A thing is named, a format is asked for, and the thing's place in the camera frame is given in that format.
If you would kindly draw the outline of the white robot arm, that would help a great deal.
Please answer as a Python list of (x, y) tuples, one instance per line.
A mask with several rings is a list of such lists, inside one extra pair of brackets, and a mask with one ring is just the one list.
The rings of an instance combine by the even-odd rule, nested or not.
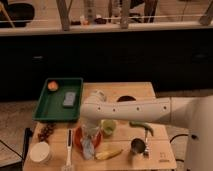
[(213, 171), (213, 95), (112, 103), (101, 91), (94, 91), (81, 104), (80, 114), (95, 125), (115, 119), (186, 128), (184, 171)]

